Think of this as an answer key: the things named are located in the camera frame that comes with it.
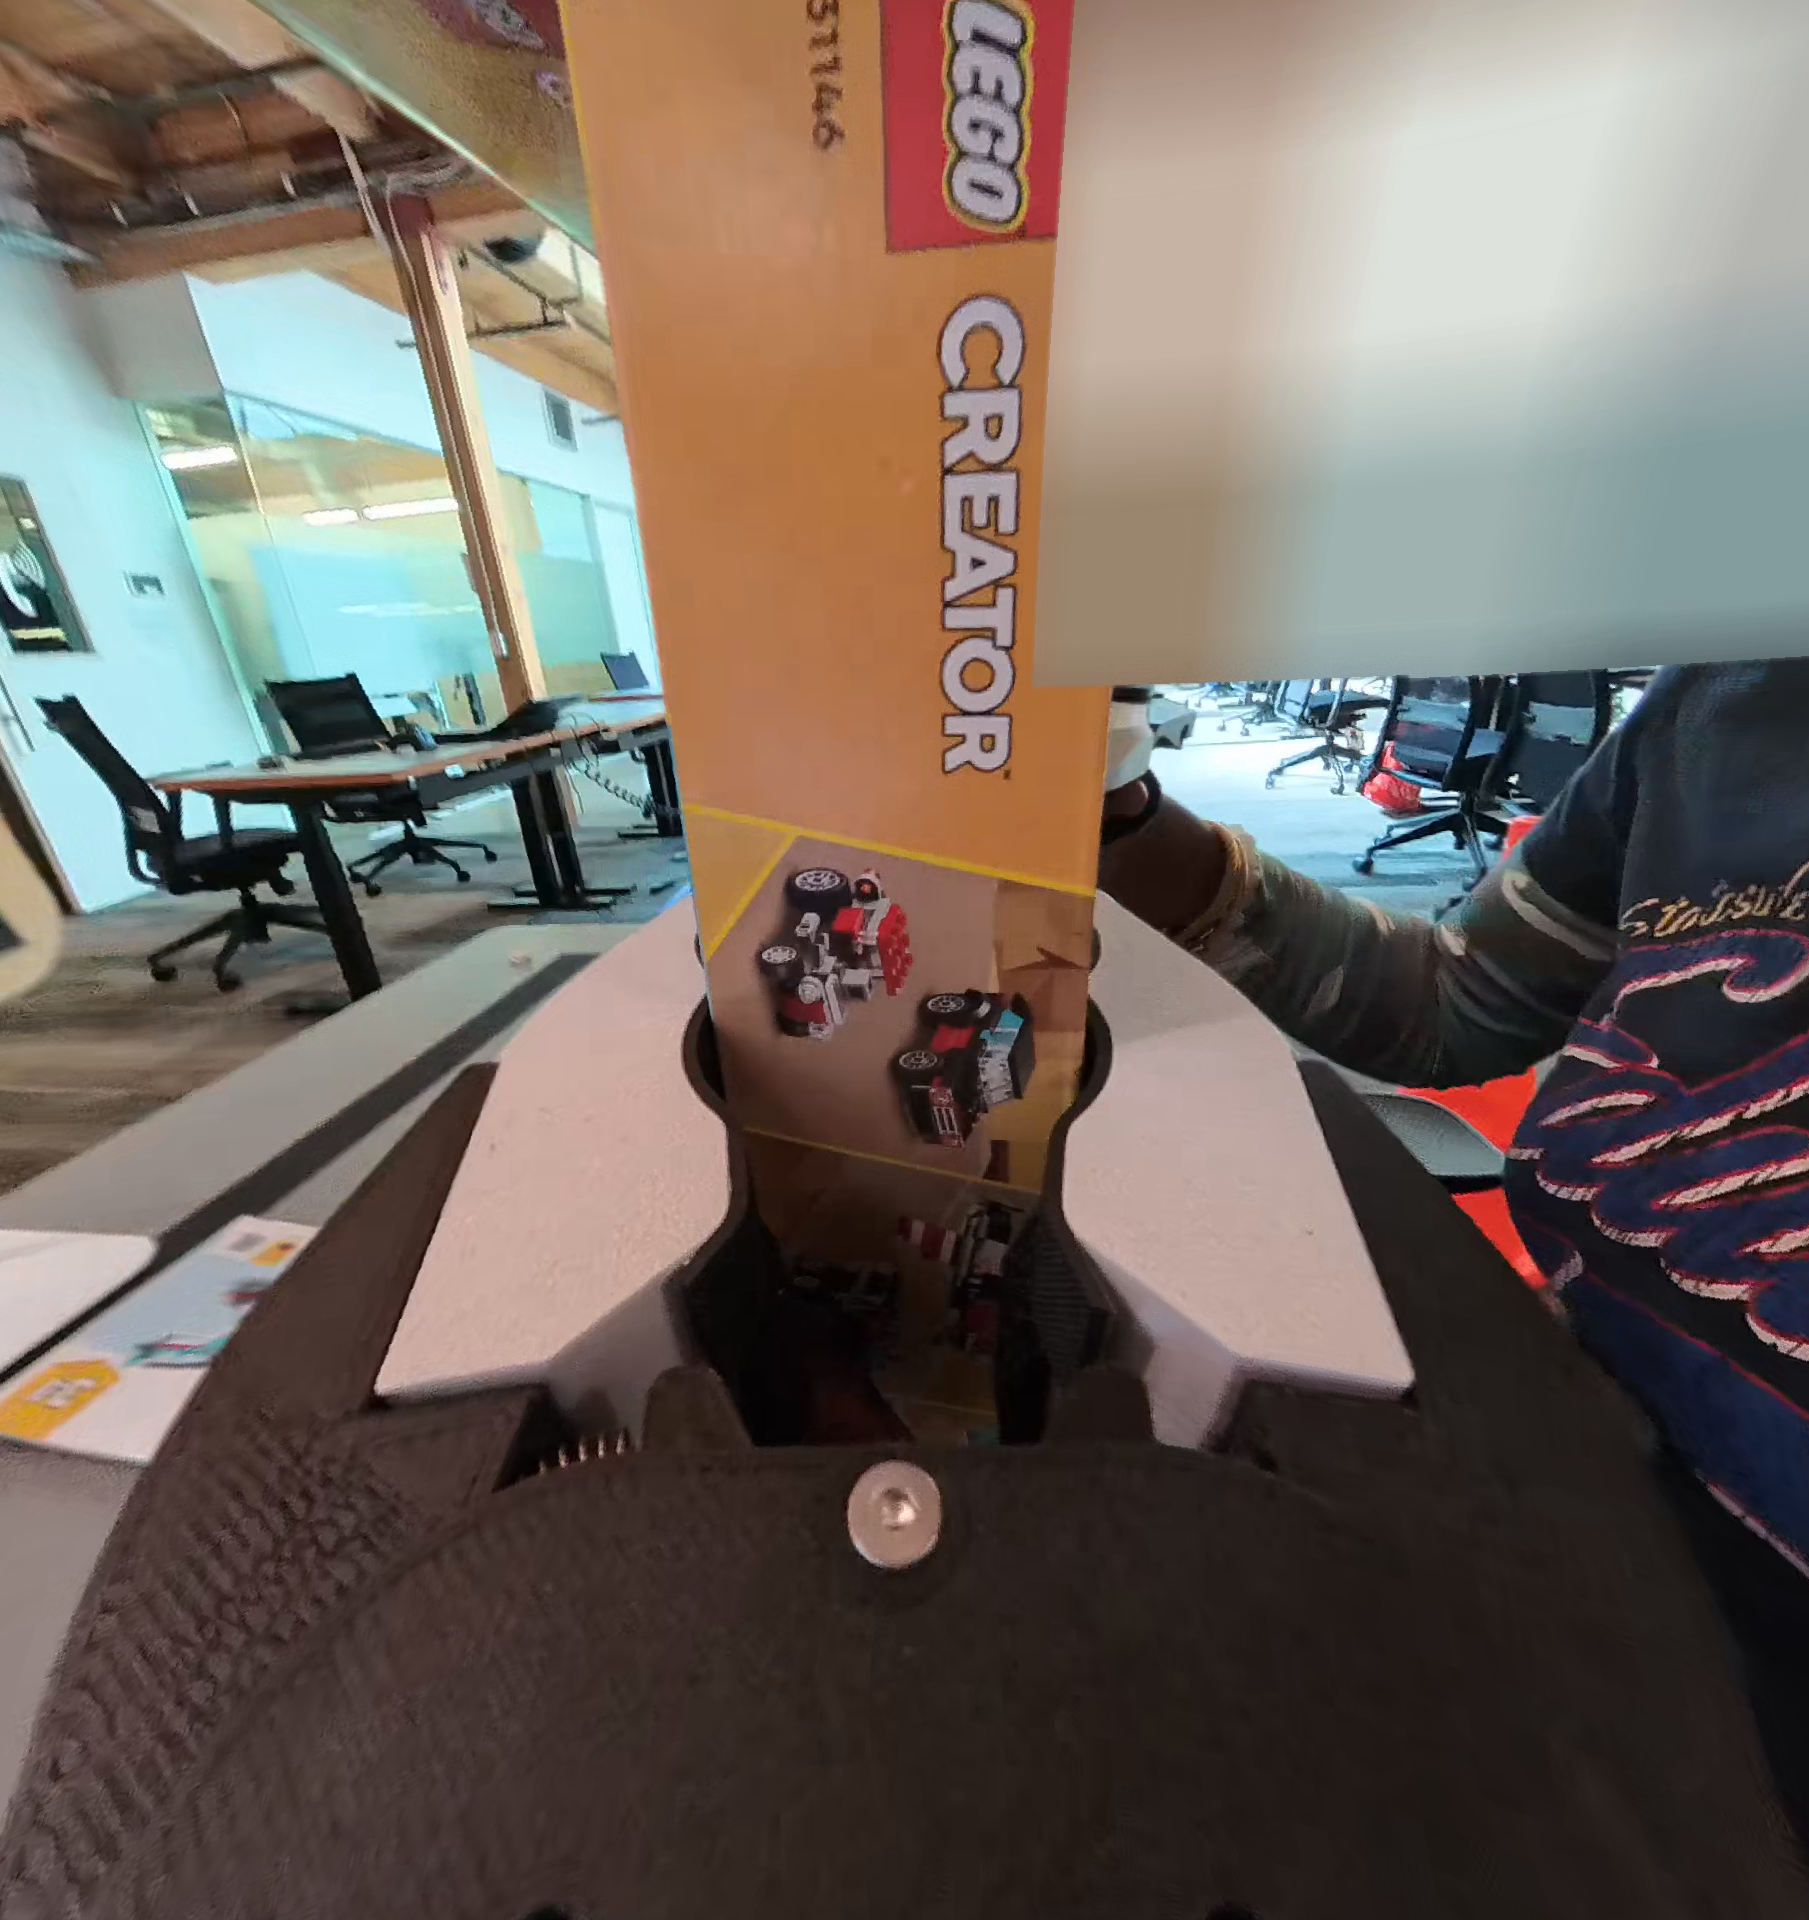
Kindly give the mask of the black office chair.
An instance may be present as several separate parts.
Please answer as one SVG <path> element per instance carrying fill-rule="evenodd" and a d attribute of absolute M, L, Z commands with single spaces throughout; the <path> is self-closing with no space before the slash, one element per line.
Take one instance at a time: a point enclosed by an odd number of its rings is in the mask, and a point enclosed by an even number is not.
<path fill-rule="evenodd" d="M 265 681 L 265 695 L 303 764 L 391 754 L 404 745 L 404 738 L 393 734 L 378 714 L 354 673 Z M 335 823 L 395 828 L 393 841 L 345 866 L 345 876 L 363 888 L 364 897 L 379 897 L 382 876 L 399 861 L 417 867 L 444 867 L 466 885 L 470 874 L 461 863 L 461 854 L 482 856 L 484 863 L 497 860 L 485 842 L 430 835 L 426 802 L 399 788 L 345 788 L 335 793 L 325 810 Z"/>
<path fill-rule="evenodd" d="M 122 821 L 122 856 L 130 876 L 171 899 L 232 895 L 235 905 L 193 933 L 157 946 L 146 956 L 147 976 L 158 985 L 174 977 L 172 959 L 213 938 L 220 946 L 210 971 L 219 993 L 242 987 L 237 954 L 248 946 L 268 944 L 275 928 L 323 933 L 323 917 L 312 905 L 288 905 L 296 892 L 290 877 L 298 856 L 298 836 L 288 830 L 235 828 L 230 802 L 213 801 L 215 830 L 187 835 L 182 821 L 182 795 L 158 793 L 139 775 L 74 697 L 38 699 L 51 734 L 100 778 Z"/>
<path fill-rule="evenodd" d="M 1309 766 L 1326 772 L 1329 790 L 1349 793 L 1351 775 L 1360 773 L 1369 761 L 1366 726 L 1382 719 L 1389 707 L 1389 683 L 1371 679 L 1283 679 L 1275 683 L 1274 715 L 1287 723 L 1297 738 L 1307 738 L 1301 752 L 1282 758 L 1265 773 L 1265 788 L 1275 788 L 1280 778 Z"/>
<path fill-rule="evenodd" d="M 1500 673 L 1395 677 L 1363 780 L 1383 747 L 1392 745 L 1410 778 L 1423 786 L 1423 807 L 1417 818 L 1386 815 L 1392 828 L 1353 860 L 1355 874 L 1369 877 L 1379 854 L 1433 836 L 1449 836 L 1475 877 L 1488 871 L 1480 795 L 1504 745 L 1509 685 Z"/>

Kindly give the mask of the yellow lego set box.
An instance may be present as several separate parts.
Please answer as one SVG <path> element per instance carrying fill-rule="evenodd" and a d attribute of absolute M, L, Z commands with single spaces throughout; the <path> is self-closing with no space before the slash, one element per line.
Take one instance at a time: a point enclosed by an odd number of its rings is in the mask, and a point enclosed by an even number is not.
<path fill-rule="evenodd" d="M 1041 689 L 1068 3 L 272 4 L 587 211 L 758 1272 L 760 1439 L 1030 1442 L 1109 1332 L 1037 1225 L 1107 699 Z"/>

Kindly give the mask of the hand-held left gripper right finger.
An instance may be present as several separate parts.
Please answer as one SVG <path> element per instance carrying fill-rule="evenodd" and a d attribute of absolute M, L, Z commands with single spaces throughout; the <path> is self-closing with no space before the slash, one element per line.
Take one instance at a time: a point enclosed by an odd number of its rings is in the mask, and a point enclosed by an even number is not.
<path fill-rule="evenodd" d="M 1399 1398 L 1413 1363 L 1289 1046 L 1248 999 L 1098 897 L 1079 1092 L 1012 1279 L 1053 1403 L 1097 1366 L 1173 1450 L 1252 1382 Z"/>

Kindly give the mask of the person's right forearm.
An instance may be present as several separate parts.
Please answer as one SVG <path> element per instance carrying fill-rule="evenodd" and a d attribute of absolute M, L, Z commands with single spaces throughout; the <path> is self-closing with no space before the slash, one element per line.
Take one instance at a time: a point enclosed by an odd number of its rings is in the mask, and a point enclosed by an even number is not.
<path fill-rule="evenodd" d="M 1521 860 L 1428 920 L 1305 877 L 1216 825 L 1233 841 L 1233 888 L 1166 938 L 1289 1041 L 1383 1085 L 1474 1087 L 1537 1065 L 1620 952 L 1613 928 L 1555 901 Z"/>

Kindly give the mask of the framed wall picture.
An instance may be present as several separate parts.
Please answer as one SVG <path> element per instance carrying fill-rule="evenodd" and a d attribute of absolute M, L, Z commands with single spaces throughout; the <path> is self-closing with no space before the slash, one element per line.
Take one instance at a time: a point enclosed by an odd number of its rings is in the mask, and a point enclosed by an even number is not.
<path fill-rule="evenodd" d="M 88 654 L 92 639 L 27 486 L 0 474 L 0 630 L 18 654 Z"/>

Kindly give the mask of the white panel stand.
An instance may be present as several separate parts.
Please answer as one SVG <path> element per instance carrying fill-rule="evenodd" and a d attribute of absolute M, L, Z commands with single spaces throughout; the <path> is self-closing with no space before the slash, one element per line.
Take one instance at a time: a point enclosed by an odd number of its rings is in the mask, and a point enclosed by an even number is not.
<path fill-rule="evenodd" d="M 137 1234 L 0 1231 L 0 1378 L 92 1314 L 149 1261 Z"/>

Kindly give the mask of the wooden office desk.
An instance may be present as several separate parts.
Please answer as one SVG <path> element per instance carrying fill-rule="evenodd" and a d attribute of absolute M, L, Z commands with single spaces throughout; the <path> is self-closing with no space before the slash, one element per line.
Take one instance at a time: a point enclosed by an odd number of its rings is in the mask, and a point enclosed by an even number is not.
<path fill-rule="evenodd" d="M 187 795 L 217 804 L 282 807 L 290 813 L 298 853 L 334 951 L 342 991 L 300 1008 L 330 1014 L 382 989 L 356 895 L 332 844 L 325 818 L 342 795 L 378 793 L 430 802 L 507 788 L 513 796 L 530 882 L 493 895 L 488 909 L 507 915 L 585 913 L 628 899 L 625 888 L 585 876 L 573 835 L 568 773 L 600 757 L 635 758 L 649 795 L 638 802 L 645 825 L 625 830 L 633 842 L 658 842 L 685 861 L 684 815 L 675 780 L 668 717 L 658 699 L 617 697 L 573 702 L 560 721 L 538 734 L 507 738 L 444 738 L 434 747 L 384 749 L 328 761 L 260 757 L 215 764 L 147 778 L 165 798 Z"/>

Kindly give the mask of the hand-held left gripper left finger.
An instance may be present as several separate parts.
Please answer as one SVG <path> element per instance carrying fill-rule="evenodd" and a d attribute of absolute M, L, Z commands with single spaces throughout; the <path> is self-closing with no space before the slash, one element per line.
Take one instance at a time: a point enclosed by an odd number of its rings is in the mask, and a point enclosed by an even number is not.
<path fill-rule="evenodd" d="M 693 934 L 693 908 L 667 908 L 505 1044 L 382 1402 L 531 1386 L 580 1441 L 749 1447 L 733 1380 L 777 1257 L 700 1052 Z"/>

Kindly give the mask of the dark printed shirt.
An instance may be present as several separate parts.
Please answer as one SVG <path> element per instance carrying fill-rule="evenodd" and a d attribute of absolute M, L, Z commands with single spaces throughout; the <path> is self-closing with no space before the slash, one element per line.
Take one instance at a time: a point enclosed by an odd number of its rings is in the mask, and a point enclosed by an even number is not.
<path fill-rule="evenodd" d="M 1809 658 L 1673 666 L 1514 850 L 1596 938 L 1512 1139 L 1571 1328 L 1809 1586 Z"/>

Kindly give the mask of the lego instruction booklet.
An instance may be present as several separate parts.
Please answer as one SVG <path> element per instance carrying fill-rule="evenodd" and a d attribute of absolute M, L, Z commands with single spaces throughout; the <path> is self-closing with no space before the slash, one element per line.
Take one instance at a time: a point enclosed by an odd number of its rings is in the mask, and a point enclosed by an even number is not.
<path fill-rule="evenodd" d="M 143 1466 L 314 1225 L 240 1216 L 0 1380 L 0 1441 Z"/>

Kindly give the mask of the person's right hand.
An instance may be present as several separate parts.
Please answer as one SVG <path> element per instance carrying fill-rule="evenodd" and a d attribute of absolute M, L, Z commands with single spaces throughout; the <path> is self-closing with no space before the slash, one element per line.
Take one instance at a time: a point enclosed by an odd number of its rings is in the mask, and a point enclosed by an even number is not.
<path fill-rule="evenodd" d="M 1098 888 L 1158 934 L 1181 934 L 1233 888 L 1233 841 L 1155 775 L 1125 782 L 1104 795 Z"/>

